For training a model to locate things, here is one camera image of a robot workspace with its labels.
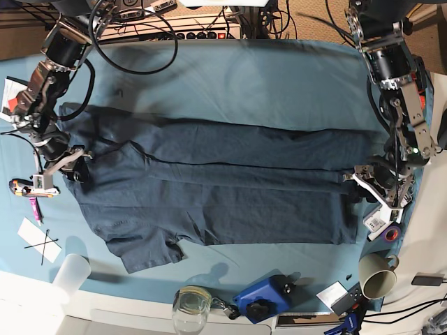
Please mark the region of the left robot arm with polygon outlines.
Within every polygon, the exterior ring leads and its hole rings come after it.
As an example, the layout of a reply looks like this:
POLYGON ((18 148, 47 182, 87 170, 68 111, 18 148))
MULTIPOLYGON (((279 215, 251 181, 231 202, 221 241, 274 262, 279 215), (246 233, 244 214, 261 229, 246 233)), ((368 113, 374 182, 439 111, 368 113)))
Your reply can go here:
POLYGON ((391 159, 379 159, 379 164, 395 174, 391 209, 400 207, 406 193, 400 179, 410 180, 414 168, 446 149, 446 129, 433 140, 420 104, 420 92, 428 79, 423 61, 410 53, 404 40, 412 30, 407 16, 416 4, 350 1, 345 12, 353 42, 369 71, 367 86, 376 85, 381 92, 385 114, 380 115, 376 107, 373 110, 392 142, 386 150, 391 159))

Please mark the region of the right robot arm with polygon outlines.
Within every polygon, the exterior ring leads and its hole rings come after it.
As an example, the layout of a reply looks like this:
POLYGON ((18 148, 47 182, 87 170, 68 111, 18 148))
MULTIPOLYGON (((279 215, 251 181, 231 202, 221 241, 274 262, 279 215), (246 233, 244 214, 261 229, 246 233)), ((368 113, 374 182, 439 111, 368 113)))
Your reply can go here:
POLYGON ((16 195, 51 198, 59 194, 53 176, 62 173, 71 181, 85 182, 89 171, 85 160, 92 157, 83 146, 70 146, 70 135, 58 124, 76 118, 91 98, 95 70, 87 55, 117 13, 114 1, 56 1, 60 16, 48 34, 40 61, 26 89, 11 101, 9 135, 28 142, 34 152, 37 172, 30 179, 10 181, 16 195), (87 94, 81 106, 68 116, 59 116, 54 107, 68 90, 81 65, 90 72, 87 94))

